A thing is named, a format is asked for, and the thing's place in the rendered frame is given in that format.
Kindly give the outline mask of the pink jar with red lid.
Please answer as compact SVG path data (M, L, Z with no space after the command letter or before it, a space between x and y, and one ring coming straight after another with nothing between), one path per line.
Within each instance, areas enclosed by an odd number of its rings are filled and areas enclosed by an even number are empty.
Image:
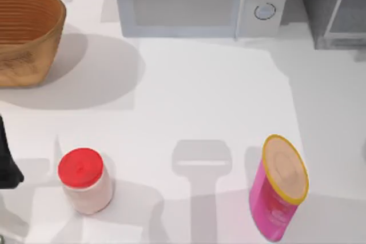
M112 200L112 180L97 151L74 149L61 158L57 171L66 196L79 213L95 214Z

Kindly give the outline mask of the pink can with yellow rim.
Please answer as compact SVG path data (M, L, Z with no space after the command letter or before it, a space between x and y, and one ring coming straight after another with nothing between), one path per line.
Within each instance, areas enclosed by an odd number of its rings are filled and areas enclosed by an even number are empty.
M282 239L308 189L307 169L296 148L281 135L267 137L249 192L252 218L267 240Z

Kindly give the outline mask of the brown wooden basket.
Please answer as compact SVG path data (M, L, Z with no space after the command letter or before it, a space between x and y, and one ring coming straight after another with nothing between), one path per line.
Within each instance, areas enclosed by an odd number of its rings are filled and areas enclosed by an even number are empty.
M65 18L61 0L0 0L0 88L35 86L46 78Z

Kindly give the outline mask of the grey cabinet with dark inside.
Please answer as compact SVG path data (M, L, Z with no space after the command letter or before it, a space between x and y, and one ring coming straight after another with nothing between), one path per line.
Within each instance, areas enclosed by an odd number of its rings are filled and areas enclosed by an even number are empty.
M366 0L303 0L315 49L366 50Z

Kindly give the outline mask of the pale microwave oven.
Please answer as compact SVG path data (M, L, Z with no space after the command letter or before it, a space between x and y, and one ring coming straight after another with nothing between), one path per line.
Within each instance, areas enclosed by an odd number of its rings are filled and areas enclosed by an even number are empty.
M286 0L245 0L240 38L276 35ZM239 0L117 0L126 37L234 38ZM257 6L271 3L276 14L261 21Z

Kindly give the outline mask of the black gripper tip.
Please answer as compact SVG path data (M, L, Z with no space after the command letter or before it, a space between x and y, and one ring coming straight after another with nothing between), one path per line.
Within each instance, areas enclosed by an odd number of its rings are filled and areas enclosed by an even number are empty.
M11 155L3 118L0 115L0 189L15 189L24 179Z

